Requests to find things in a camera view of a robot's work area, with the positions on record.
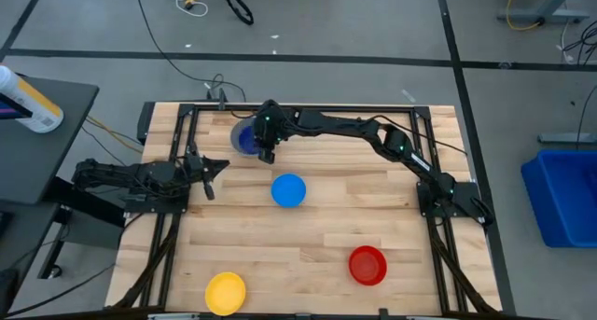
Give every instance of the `bottle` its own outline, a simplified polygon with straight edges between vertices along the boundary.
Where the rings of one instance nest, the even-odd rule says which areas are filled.
[[[30,118],[15,120],[33,132],[51,132],[64,119],[57,105],[3,65],[0,65],[0,92],[32,112]]]

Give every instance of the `table leg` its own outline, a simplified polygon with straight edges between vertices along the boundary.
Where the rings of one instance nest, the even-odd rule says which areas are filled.
[[[67,207],[123,228],[124,211],[113,203],[73,188],[73,184],[58,176],[52,179],[44,200],[62,203]]]

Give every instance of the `butcher block tabletop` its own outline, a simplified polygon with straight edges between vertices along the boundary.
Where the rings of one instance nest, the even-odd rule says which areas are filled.
[[[178,106],[155,105],[143,162],[168,159]],[[464,148],[454,107],[429,109],[436,139]],[[384,114],[410,127],[408,114],[327,114],[347,118]],[[276,147],[275,163],[269,165],[234,150],[230,131],[238,121],[229,111],[199,114],[195,141],[200,153],[229,160],[230,166],[215,179],[215,200],[205,198],[202,184],[191,190],[178,234],[167,311],[209,312],[205,288],[216,274],[231,271],[246,284],[239,313],[377,314],[386,308],[392,315],[440,314],[416,175],[401,163],[378,156],[364,140],[333,135],[293,136]],[[424,126],[419,127],[424,133]],[[428,149],[423,151],[431,160]],[[442,172],[458,181],[470,180],[462,152],[438,145],[437,153]],[[296,208],[281,208],[271,197],[272,181],[287,173],[300,175],[306,183],[306,197]],[[122,298],[146,265],[155,220],[155,215],[145,214],[123,235],[106,305]],[[451,222],[463,272],[490,305],[501,309],[482,227],[470,218]],[[385,279],[378,285],[360,285],[349,273],[348,257],[361,245],[377,247],[388,262]],[[445,265],[444,272],[451,309],[456,310]],[[158,270],[150,304],[156,303],[160,275]]]

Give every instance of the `gray floor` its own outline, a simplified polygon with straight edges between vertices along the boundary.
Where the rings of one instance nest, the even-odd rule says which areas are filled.
[[[144,0],[157,40],[166,51],[301,54],[449,59],[437,0],[245,0],[256,15],[247,27],[225,4],[202,19],[174,9],[172,0]],[[594,0],[569,0],[570,8],[591,10]],[[28,0],[0,0],[0,42]],[[515,7],[541,0],[516,0]],[[516,33],[494,19],[506,0],[448,0],[463,60],[559,63],[561,26]],[[40,0],[14,49],[149,51],[150,42],[135,0]],[[587,25],[571,25],[567,42]],[[135,134],[143,101],[200,99],[206,88],[178,75],[165,61],[65,59],[9,56],[5,64],[34,77],[100,86],[91,114],[113,129]],[[453,104],[460,110],[451,68],[354,63],[176,62],[184,71],[226,80],[245,89],[249,101]],[[492,187],[512,293],[521,315],[591,319],[597,291],[597,251],[544,246],[520,176],[521,165],[541,146],[540,132],[573,131],[584,98],[597,83],[594,73],[465,70],[479,140]],[[240,98],[235,89],[229,98]],[[597,126],[587,115],[586,128]],[[139,156],[90,128],[125,162]],[[114,162],[84,133],[69,152],[60,176],[69,178],[85,158]],[[57,294],[110,264],[116,252],[68,245],[59,264],[64,277],[27,278],[13,309]],[[32,272],[43,256],[37,258]],[[49,314],[99,309],[110,274],[63,299],[27,313]]]

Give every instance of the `metal stand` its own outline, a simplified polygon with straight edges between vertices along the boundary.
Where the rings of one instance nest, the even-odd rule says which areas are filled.
[[[510,20],[514,22],[539,22],[540,25],[545,22],[580,22],[589,17],[589,14],[584,11],[562,9],[560,7],[565,0],[546,0],[537,9],[511,9],[509,16]],[[500,21],[506,20],[506,11],[501,11],[497,15]]]
[[[597,134],[595,133],[578,133],[566,132],[566,133],[541,133],[537,137],[539,143],[542,144],[576,144],[578,139],[579,144],[597,144]]]

